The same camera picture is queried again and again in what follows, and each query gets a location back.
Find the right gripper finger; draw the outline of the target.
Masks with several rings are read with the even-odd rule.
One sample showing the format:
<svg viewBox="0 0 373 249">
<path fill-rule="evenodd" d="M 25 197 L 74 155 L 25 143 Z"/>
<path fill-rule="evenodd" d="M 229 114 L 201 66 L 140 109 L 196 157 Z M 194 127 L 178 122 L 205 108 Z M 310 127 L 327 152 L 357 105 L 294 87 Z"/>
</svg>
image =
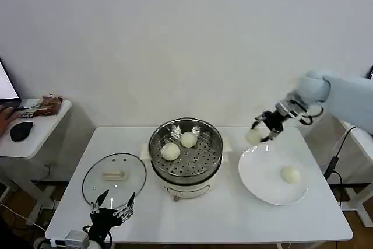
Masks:
<svg viewBox="0 0 373 249">
<path fill-rule="evenodd" d="M 251 129 L 255 129 L 260 123 L 263 122 L 264 119 L 265 119 L 265 116 L 263 114 L 261 114 L 260 116 L 255 117 L 255 121 L 251 125 Z"/>
<path fill-rule="evenodd" d="M 262 142 L 272 141 L 274 138 L 278 136 L 279 132 L 277 130 L 271 130 L 271 132 L 264 138 L 262 138 Z"/>
</svg>

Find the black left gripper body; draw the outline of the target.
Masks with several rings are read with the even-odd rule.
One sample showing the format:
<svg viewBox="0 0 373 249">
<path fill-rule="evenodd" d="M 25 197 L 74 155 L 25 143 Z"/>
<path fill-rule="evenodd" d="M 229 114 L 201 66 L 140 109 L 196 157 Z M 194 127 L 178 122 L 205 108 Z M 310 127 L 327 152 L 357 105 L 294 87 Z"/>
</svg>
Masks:
<svg viewBox="0 0 373 249">
<path fill-rule="evenodd" d="M 90 215 L 92 226 L 88 232 L 89 239 L 105 239 L 113 227 L 121 225 L 121 218 L 115 212 L 115 209 L 100 208 L 98 213 Z"/>
</svg>

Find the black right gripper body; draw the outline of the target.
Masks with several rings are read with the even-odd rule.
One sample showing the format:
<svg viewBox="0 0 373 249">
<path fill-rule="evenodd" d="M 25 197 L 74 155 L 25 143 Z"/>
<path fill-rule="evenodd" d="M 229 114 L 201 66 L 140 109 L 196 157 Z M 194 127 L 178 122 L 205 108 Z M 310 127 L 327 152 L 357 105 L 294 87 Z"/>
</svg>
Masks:
<svg viewBox="0 0 373 249">
<path fill-rule="evenodd" d="M 263 112 L 262 122 L 271 132 L 283 131 L 284 116 L 278 110 Z"/>
</svg>

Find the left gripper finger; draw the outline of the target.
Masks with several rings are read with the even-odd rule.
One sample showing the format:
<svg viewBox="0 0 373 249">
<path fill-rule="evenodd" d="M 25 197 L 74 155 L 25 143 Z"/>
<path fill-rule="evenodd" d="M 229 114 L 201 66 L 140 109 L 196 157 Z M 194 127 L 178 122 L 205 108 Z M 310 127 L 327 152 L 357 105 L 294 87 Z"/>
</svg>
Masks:
<svg viewBox="0 0 373 249">
<path fill-rule="evenodd" d="M 119 210 L 115 211 L 112 215 L 122 222 L 128 220 L 134 213 L 134 200 L 135 200 L 136 193 L 133 192 L 129 201 L 126 203 L 125 206 L 121 207 Z"/>
<path fill-rule="evenodd" d="M 109 189 L 105 190 L 102 194 L 100 194 L 97 199 L 93 202 L 90 202 L 91 212 L 90 213 L 99 213 L 100 206 L 104 202 L 107 197 Z"/>
</svg>

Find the person's hand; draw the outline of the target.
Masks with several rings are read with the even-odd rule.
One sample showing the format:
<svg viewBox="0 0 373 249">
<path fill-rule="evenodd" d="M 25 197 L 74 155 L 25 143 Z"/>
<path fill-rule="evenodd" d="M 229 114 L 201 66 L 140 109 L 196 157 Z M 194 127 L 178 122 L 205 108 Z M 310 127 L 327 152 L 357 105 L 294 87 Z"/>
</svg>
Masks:
<svg viewBox="0 0 373 249">
<path fill-rule="evenodd" d="M 4 135 L 8 126 L 11 124 L 12 121 L 17 119 L 20 116 L 20 113 L 13 112 L 13 107 L 1 106 L 1 114 L 0 114 L 0 137 Z"/>
</svg>

